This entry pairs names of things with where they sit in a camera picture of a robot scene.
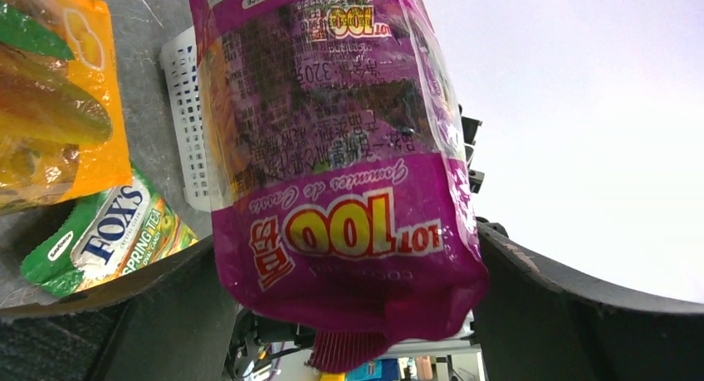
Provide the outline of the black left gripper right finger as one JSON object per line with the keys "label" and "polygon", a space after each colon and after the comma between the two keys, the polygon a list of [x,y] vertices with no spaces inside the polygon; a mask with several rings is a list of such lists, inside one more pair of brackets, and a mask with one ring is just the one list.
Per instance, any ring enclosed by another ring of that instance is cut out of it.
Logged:
{"label": "black left gripper right finger", "polygon": [[700,380],[703,307],[618,286],[478,226],[489,289],[473,341],[491,380]]}

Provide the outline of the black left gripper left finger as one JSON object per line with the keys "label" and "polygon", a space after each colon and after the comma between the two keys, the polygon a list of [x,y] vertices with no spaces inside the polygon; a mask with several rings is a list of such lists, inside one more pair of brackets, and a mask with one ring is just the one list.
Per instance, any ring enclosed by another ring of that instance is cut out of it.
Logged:
{"label": "black left gripper left finger", "polygon": [[4,380],[218,380],[237,307],[213,242],[50,305],[1,312]]}

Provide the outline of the green Fox's spring tea bag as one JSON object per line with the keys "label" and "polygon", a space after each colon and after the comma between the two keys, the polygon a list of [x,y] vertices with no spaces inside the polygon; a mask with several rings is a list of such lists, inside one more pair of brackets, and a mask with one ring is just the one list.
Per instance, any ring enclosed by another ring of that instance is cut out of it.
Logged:
{"label": "green Fox's spring tea bag", "polygon": [[78,198],[59,229],[22,262],[27,281],[65,297],[140,270],[198,236],[137,168],[131,182]]}

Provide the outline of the orange mango gummy bag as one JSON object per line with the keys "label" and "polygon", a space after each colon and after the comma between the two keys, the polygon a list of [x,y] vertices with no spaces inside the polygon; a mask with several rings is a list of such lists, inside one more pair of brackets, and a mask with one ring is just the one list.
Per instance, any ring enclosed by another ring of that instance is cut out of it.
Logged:
{"label": "orange mango gummy bag", "polygon": [[1,0],[1,210],[98,193],[131,175],[102,0]]}

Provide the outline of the purple grape gummy bag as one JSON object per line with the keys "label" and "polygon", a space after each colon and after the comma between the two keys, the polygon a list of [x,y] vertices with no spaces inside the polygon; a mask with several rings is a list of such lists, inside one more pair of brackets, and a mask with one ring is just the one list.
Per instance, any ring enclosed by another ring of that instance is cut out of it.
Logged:
{"label": "purple grape gummy bag", "polygon": [[423,0],[189,4],[228,292],[329,373],[456,335],[488,272]]}

